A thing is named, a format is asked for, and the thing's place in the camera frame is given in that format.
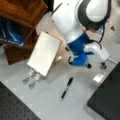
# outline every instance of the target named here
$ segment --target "marker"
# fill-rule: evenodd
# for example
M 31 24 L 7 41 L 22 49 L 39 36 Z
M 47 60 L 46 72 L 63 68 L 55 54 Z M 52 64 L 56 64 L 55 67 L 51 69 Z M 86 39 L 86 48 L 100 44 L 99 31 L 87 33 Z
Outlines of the marker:
M 61 96 L 60 101 L 62 101 L 62 100 L 64 99 L 64 97 L 65 97 L 65 95 L 66 95 L 66 93 L 67 93 L 67 91 L 68 91 L 68 88 L 69 88 L 69 86 L 71 85 L 72 81 L 73 81 L 73 77 L 71 77 L 71 78 L 69 79 L 69 81 L 68 81 L 68 83 L 67 83 L 67 87 L 66 87 L 66 89 L 64 90 L 64 92 L 63 92 L 63 94 L 62 94 L 62 96 Z

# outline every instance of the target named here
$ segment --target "wooden shelf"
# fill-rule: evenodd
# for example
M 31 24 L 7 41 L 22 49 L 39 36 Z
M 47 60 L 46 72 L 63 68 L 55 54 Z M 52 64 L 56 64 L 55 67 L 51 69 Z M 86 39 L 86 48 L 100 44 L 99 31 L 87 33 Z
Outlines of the wooden shelf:
M 30 57 L 38 38 L 35 27 L 47 9 L 43 0 L 0 0 L 0 17 L 17 23 L 25 42 L 22 47 L 4 47 L 9 65 Z
M 33 28 L 47 11 L 43 0 L 0 0 L 0 16 Z
M 32 53 L 30 50 L 25 50 L 13 46 L 5 46 L 4 50 L 9 65 L 28 59 Z

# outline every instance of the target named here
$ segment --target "table surface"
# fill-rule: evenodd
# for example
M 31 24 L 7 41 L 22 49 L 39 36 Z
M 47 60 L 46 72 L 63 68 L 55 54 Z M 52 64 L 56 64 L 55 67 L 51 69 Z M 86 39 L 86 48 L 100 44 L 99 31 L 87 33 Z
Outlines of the table surface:
M 102 44 L 110 53 L 110 57 L 119 62 L 120 46 L 112 42 L 112 40 L 119 40 L 120 24 L 117 24 L 117 19 L 113 16 L 110 20 Z M 49 20 L 49 14 L 41 20 L 42 23 L 38 25 L 40 29 L 37 28 L 38 34 L 42 29 L 57 38 L 63 39 Z M 111 25 L 115 26 L 116 31 L 110 29 Z M 91 32 L 88 34 L 91 38 L 99 39 Z M 90 70 L 85 67 L 72 67 L 67 63 L 69 53 L 65 51 L 65 46 L 66 44 L 63 42 L 58 52 L 58 55 L 63 57 L 62 61 L 49 72 L 45 80 L 41 80 L 32 90 L 28 84 L 24 85 L 22 82 L 30 69 L 27 66 L 28 60 L 9 66 L 3 47 L 1 47 L 0 81 L 42 120 L 103 120 L 102 117 L 87 107 L 87 101 L 99 86 L 93 81 L 95 75 L 103 73 L 107 76 L 115 64 L 106 61 L 106 70 L 101 70 L 100 64 L 97 63 L 93 63 Z M 74 77 L 73 83 L 65 99 L 60 102 L 61 94 L 70 77 Z

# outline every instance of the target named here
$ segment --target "cable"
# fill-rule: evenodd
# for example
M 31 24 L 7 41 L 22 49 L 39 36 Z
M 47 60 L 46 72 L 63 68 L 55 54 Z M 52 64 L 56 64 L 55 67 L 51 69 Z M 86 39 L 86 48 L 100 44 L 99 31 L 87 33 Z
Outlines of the cable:
M 100 38 L 99 43 L 101 43 L 101 42 L 102 42 L 103 37 L 104 37 L 104 34 L 105 34 L 105 24 L 103 25 L 103 33 L 102 33 L 102 36 L 101 36 L 101 38 Z

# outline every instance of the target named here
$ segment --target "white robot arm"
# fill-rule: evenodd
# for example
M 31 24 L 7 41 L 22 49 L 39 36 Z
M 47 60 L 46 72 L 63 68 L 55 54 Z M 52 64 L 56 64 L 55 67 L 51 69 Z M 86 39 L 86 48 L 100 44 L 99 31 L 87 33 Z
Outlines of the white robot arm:
M 90 40 L 84 32 L 86 29 L 99 29 L 110 16 L 111 0 L 79 0 L 61 3 L 52 13 L 52 21 L 65 38 L 74 58 L 69 63 L 83 66 L 96 56 L 103 63 L 109 57 L 100 42 Z

